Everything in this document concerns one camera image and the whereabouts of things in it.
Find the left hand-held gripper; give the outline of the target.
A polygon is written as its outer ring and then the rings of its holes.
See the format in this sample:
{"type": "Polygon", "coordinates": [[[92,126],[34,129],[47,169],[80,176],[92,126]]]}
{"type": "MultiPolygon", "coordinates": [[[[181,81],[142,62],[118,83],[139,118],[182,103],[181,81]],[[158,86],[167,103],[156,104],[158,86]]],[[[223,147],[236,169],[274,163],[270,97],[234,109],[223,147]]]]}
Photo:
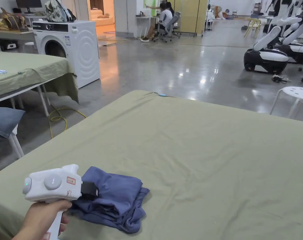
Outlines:
{"type": "MultiPolygon", "coordinates": [[[[61,168],[34,172],[24,180],[25,199],[34,203],[53,203],[59,200],[95,200],[99,196],[98,187],[92,182],[84,182],[78,175],[79,166],[66,165],[61,168]]],[[[42,240],[57,240],[64,223],[63,214],[58,212],[53,224],[42,240]]]]}

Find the person's left hand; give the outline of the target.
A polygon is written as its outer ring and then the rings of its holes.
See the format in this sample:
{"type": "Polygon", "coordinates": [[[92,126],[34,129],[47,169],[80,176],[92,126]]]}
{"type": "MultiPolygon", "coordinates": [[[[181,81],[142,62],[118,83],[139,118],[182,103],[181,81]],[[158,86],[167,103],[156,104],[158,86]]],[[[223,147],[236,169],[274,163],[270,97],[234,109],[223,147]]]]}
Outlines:
{"type": "Polygon", "coordinates": [[[23,240],[41,240],[53,224],[58,212],[71,208],[71,202],[59,200],[53,203],[34,203],[24,218],[23,240]]]}

